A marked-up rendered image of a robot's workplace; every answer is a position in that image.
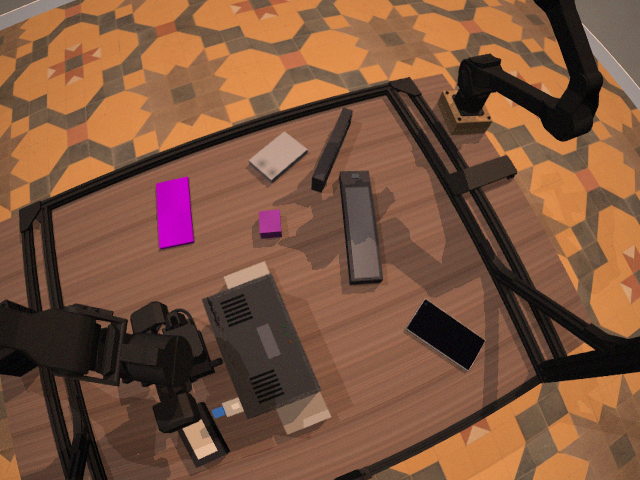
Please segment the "magenta flat rectangular slab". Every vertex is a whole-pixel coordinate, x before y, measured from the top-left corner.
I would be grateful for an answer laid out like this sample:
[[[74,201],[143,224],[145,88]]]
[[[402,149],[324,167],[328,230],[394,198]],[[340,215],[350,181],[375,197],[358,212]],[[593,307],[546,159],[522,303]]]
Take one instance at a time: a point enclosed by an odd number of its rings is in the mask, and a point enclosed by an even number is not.
[[[159,247],[194,243],[189,178],[156,184]]]

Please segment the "dark grey electronic appliance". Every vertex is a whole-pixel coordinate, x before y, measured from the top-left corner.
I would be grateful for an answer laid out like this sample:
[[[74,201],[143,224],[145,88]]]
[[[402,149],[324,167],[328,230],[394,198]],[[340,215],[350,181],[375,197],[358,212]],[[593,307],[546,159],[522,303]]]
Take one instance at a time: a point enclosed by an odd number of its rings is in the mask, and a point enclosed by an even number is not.
[[[202,302],[238,398],[213,409],[214,418],[276,409],[287,434],[330,418],[265,261],[224,279],[228,290]]]

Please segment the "black rectangular bar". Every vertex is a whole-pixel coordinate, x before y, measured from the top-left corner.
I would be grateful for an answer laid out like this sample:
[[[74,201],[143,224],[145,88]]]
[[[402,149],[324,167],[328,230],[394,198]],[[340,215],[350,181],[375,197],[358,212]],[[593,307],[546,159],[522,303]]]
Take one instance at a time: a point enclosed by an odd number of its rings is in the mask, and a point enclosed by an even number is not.
[[[344,108],[336,122],[323,154],[312,176],[311,190],[322,193],[340,148],[350,127],[353,110]],[[348,124],[349,123],[349,124]]]

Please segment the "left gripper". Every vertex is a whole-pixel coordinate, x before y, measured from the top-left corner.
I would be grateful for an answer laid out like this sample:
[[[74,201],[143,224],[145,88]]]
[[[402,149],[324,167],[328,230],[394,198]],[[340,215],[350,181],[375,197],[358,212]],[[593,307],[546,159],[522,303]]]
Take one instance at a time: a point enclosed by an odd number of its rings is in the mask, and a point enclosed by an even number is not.
[[[167,305],[158,301],[151,302],[133,312],[130,316],[133,334],[136,332],[159,334],[156,327],[166,325],[167,314],[169,314]],[[196,377],[190,376],[181,387],[155,384],[161,401],[153,406],[159,431],[173,433],[200,421],[201,415],[196,400],[189,393],[192,390],[192,381],[197,380]]]

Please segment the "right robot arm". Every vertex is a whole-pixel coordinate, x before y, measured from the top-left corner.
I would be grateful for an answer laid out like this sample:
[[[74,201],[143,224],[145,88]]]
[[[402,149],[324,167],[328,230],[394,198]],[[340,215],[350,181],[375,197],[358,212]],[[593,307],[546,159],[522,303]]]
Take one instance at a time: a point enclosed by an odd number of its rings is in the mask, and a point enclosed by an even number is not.
[[[463,59],[458,73],[460,89],[452,98],[461,116],[481,116],[490,93],[498,92],[538,116],[554,138],[565,142],[592,129],[603,76],[598,71],[575,0],[533,1],[549,18],[570,76],[561,98],[552,97],[505,72],[501,59],[491,53]]]

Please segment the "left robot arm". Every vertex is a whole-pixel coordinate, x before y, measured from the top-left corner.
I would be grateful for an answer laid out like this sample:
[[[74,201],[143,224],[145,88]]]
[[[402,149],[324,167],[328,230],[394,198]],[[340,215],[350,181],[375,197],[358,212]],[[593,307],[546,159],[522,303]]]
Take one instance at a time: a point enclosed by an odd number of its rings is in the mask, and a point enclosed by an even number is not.
[[[54,376],[118,387],[120,376],[181,387],[193,366],[206,361],[194,323],[184,314],[167,314],[163,335],[128,334],[128,319],[113,313],[76,303],[35,314],[0,306],[0,349],[23,351],[34,364],[53,369]],[[111,324],[101,328],[96,320]],[[103,379],[84,376],[89,371]]]

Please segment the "small purple block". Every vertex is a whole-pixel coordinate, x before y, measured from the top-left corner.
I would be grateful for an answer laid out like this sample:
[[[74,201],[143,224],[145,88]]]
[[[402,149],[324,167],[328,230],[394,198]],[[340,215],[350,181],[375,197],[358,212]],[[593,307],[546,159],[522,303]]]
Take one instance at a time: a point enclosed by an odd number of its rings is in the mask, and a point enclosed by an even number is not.
[[[280,210],[259,211],[261,239],[282,237]]]

